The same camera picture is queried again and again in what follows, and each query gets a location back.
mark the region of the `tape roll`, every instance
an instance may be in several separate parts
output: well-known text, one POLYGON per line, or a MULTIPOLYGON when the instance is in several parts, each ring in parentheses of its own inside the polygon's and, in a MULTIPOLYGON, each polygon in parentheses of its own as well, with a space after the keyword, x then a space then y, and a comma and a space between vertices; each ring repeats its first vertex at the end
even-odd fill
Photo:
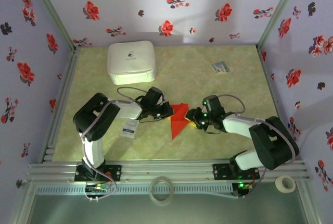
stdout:
POLYGON ((174 187, 173 187, 173 184, 171 182, 171 180, 167 177, 164 177, 164 176, 161 176, 161 177, 157 177, 155 178, 151 184, 150 184, 150 187, 149 187, 149 197, 150 199, 156 204, 156 205, 159 205, 159 206, 166 206, 167 204, 170 203, 170 201, 172 200, 173 198, 173 195, 174 195, 174 187), (165 198, 164 200, 159 200, 159 199, 156 199, 153 195, 153 191, 154 191, 154 187, 156 186, 157 183, 159 182, 164 182, 166 183, 169 188, 170 188, 170 194, 167 196, 167 198, 165 198))
POLYGON ((275 180, 275 186, 281 193, 291 193, 296 188, 296 183, 290 176, 280 176, 275 180))

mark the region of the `floral wallpaper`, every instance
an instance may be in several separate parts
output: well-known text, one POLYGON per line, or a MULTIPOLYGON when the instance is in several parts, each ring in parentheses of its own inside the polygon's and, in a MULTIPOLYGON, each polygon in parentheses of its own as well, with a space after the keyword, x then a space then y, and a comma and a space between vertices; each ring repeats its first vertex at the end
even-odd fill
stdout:
MULTIPOLYGON (((74 44, 257 44, 279 0, 51 0, 74 44)), ((288 28, 283 23, 281 35, 288 28)))
POLYGON ((327 0, 290 0, 262 47, 275 102, 308 162, 322 223, 333 204, 333 24, 327 0))
POLYGON ((23 177, 39 157, 70 49, 41 0, 0 0, 0 201, 9 223, 23 177))

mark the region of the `white padded box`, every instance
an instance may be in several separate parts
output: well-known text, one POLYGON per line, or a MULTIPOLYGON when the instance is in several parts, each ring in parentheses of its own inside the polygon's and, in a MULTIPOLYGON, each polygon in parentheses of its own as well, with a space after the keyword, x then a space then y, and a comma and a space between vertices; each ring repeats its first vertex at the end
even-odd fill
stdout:
POLYGON ((115 85, 153 81, 156 77, 153 44, 149 41, 111 44, 108 73, 115 85))

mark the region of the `small card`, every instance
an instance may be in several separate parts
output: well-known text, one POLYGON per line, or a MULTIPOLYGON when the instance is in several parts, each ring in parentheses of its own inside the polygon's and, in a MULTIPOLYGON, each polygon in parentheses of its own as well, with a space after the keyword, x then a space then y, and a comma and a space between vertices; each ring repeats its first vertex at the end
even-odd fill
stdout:
POLYGON ((120 136, 134 139, 138 125, 138 120, 127 119, 120 133, 120 136))
POLYGON ((230 65, 227 61, 219 61, 216 64, 211 64, 211 67, 215 74, 230 73, 230 65))

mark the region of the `red paper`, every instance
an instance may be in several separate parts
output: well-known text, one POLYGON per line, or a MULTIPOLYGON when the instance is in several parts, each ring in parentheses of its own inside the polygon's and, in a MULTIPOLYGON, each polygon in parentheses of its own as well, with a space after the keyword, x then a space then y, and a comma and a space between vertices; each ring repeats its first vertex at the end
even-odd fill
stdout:
POLYGON ((174 104, 171 105, 171 107, 174 112, 174 115, 171 117, 171 135, 172 139, 175 139, 189 123, 189 121, 185 119, 185 115, 188 112, 188 104, 174 104))

